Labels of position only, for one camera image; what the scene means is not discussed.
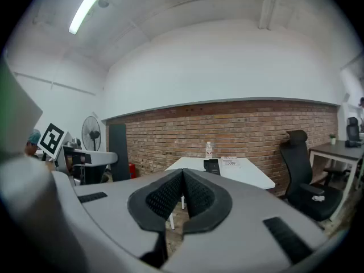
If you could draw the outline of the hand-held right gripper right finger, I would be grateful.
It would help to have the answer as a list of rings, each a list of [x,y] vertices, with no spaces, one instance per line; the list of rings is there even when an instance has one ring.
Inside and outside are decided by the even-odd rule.
[[[314,221],[270,192],[207,172],[196,173],[225,188],[231,195],[232,209],[214,230],[185,235],[163,264],[163,271],[281,272],[292,263],[263,222],[274,217],[280,218],[312,251],[328,240]]]

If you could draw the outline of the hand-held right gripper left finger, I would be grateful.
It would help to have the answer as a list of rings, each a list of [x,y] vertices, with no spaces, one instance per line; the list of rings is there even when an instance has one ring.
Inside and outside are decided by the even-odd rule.
[[[52,173],[63,232],[55,246],[67,256],[61,268],[184,268],[184,257],[164,257],[164,233],[140,228],[128,209],[137,189],[173,176],[175,170],[115,183],[73,187],[66,174]]]

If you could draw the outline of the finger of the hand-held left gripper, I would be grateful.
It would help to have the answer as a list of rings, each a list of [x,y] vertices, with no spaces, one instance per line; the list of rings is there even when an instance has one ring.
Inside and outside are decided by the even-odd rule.
[[[88,150],[73,150],[72,165],[73,166],[106,166],[114,164],[118,161],[118,155],[114,152],[99,152]]]

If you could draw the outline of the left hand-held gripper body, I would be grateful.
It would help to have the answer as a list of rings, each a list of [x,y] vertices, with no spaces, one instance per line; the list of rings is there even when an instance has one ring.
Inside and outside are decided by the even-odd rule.
[[[66,174],[72,185],[91,185],[108,181],[104,176],[107,166],[73,166],[73,150],[85,150],[80,147],[78,138],[50,123],[38,142],[40,149],[53,163],[54,170]]]

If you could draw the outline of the black box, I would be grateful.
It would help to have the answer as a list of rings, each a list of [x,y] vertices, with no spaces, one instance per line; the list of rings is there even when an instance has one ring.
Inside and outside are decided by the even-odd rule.
[[[218,159],[209,159],[208,167],[207,167],[206,171],[220,176],[221,172],[220,172],[220,166],[219,166]]]

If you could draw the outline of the black upright panel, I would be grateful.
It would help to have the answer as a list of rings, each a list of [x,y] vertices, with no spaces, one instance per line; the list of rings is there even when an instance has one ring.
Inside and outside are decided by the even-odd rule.
[[[118,160],[111,164],[113,181],[131,179],[127,154],[126,125],[124,123],[109,126],[109,151],[116,153]]]

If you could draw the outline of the black standing fan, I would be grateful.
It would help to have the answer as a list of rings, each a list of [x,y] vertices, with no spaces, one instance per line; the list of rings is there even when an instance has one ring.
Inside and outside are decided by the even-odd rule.
[[[94,116],[88,116],[81,129],[82,143],[86,150],[98,151],[101,145],[101,130]]]

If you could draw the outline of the white table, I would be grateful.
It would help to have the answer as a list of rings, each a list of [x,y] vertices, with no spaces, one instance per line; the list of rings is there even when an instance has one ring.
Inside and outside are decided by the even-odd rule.
[[[204,172],[202,158],[181,158],[166,169],[188,169],[200,178],[224,188],[231,197],[231,210],[220,224],[210,233],[249,231],[261,227],[261,223],[270,216],[269,204],[274,198],[267,190],[275,187],[259,168],[246,158],[238,158],[237,167],[227,167],[218,161],[220,174]]]

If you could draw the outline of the flag print box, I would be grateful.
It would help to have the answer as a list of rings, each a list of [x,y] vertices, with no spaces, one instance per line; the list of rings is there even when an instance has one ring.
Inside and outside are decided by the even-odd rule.
[[[221,164],[224,168],[240,168],[241,167],[239,159],[235,156],[222,157]]]

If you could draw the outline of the black office chair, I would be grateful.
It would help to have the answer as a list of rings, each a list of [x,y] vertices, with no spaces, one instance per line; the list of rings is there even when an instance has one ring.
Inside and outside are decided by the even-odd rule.
[[[356,117],[349,117],[346,126],[347,140],[345,146],[348,148],[361,147],[364,142],[359,136],[359,125]]]
[[[307,133],[303,130],[288,131],[289,140],[279,145],[279,151],[287,166],[289,184],[285,198],[297,210],[315,221],[328,219],[339,206],[343,192],[329,184],[312,184],[313,170],[309,161],[306,141]],[[312,201],[312,196],[325,196],[325,201]]]

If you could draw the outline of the dark top desk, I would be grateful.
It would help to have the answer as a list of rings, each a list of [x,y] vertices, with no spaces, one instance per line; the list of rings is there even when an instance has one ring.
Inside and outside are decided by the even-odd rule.
[[[345,146],[344,140],[336,140],[336,144],[334,145],[326,143],[312,147],[309,149],[309,161],[311,167],[313,167],[315,156],[320,156],[323,158],[351,165],[351,171],[343,192],[342,200],[334,213],[329,217],[331,221],[334,221],[349,195],[350,189],[354,181],[357,165],[359,163],[359,160],[362,159],[364,156],[364,146],[349,148]]]

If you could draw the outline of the ceiling tube light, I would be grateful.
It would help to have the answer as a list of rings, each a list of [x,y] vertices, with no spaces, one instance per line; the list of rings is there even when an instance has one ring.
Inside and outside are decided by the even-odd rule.
[[[87,13],[91,9],[91,7],[95,4],[97,0],[83,0],[80,7],[77,9],[71,24],[69,26],[69,32],[71,34],[77,34],[78,29],[80,28],[84,18],[86,17]]]

